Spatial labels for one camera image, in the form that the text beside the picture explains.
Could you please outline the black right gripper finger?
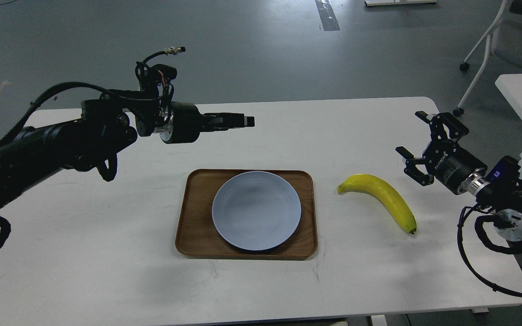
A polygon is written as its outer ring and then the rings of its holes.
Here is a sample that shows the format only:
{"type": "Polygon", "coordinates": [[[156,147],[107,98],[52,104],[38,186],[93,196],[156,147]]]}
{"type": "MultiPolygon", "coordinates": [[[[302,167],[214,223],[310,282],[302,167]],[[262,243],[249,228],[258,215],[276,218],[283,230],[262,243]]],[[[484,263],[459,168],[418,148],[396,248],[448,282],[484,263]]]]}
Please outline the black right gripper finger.
{"type": "Polygon", "coordinates": [[[433,184],[435,181],[434,176],[428,173],[423,173],[419,168],[417,168],[419,165],[426,166],[427,159],[414,157],[410,151],[402,146],[396,147],[395,151],[404,159],[405,167],[403,171],[407,176],[410,176],[410,178],[423,187],[433,184]]]}
{"type": "Polygon", "coordinates": [[[431,144],[455,144],[469,134],[469,129],[451,113],[427,114],[417,111],[415,116],[429,126],[431,144]]]}

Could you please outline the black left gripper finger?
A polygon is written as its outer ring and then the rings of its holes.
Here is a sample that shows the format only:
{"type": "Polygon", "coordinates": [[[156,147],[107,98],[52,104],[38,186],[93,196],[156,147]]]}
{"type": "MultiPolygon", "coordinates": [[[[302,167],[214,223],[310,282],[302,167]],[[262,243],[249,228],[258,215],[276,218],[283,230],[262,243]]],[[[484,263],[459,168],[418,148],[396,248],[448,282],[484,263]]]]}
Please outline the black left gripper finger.
{"type": "Polygon", "coordinates": [[[244,124],[245,115],[242,113],[205,113],[203,118],[209,124],[244,124]]]}
{"type": "Polygon", "coordinates": [[[209,124],[204,118],[204,131],[215,132],[215,131],[227,131],[230,129],[246,128],[255,126],[255,117],[245,117],[244,124],[209,124]]]}

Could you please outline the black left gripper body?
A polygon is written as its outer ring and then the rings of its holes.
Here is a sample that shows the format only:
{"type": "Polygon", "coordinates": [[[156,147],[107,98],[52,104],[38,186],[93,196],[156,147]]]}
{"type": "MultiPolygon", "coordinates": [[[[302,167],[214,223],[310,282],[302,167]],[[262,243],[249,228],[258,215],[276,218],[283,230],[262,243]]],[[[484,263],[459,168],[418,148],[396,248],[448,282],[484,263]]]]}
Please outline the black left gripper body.
{"type": "Polygon", "coordinates": [[[166,144],[193,143],[199,138],[203,128],[203,116],[193,103],[172,102],[168,123],[160,132],[166,144]]]}

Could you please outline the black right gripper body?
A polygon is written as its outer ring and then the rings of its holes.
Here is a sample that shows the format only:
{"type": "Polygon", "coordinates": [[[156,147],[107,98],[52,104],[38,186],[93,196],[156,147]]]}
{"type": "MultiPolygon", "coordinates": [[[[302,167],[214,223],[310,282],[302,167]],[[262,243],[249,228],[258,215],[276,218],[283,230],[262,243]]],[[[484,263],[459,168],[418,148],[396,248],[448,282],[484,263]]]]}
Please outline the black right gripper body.
{"type": "Polygon", "coordinates": [[[429,142],[424,151],[425,167],[450,192],[455,195],[466,192],[464,182],[473,174],[484,176],[487,165],[470,154],[452,139],[429,142]]]}

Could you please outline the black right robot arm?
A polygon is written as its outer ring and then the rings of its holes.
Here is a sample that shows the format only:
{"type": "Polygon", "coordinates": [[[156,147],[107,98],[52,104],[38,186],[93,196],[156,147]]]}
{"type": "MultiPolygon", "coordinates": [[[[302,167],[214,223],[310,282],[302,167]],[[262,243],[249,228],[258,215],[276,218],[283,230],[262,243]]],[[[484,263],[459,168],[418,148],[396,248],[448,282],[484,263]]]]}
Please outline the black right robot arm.
{"type": "Polygon", "coordinates": [[[518,161],[503,157],[491,171],[459,145],[469,130],[451,113],[415,115],[428,124],[430,142],[422,157],[404,147],[404,173],[422,186],[435,180],[455,195],[469,193],[477,209],[488,212],[476,218],[475,231],[484,246],[502,254],[522,254],[522,180],[518,161]]]}

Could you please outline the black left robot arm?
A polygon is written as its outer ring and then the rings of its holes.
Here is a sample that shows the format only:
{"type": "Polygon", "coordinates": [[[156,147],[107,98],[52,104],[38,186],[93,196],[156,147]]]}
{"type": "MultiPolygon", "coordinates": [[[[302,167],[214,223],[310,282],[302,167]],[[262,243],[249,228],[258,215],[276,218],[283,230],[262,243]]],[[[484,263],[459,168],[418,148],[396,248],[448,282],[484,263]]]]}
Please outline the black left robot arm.
{"type": "MultiPolygon", "coordinates": [[[[173,101],[176,68],[148,62],[186,51],[174,46],[136,62],[139,90],[106,89],[91,83],[58,83],[30,103],[27,113],[0,139],[0,209],[61,170],[96,169],[106,182],[117,173],[117,155],[138,139],[159,134],[164,143],[193,143],[201,133],[254,127],[241,113],[200,113],[191,103],[173,101]],[[100,92],[81,103],[81,117],[44,127],[26,126],[52,97],[78,87],[100,92]]],[[[11,232],[0,216],[0,249],[11,232]]]]}

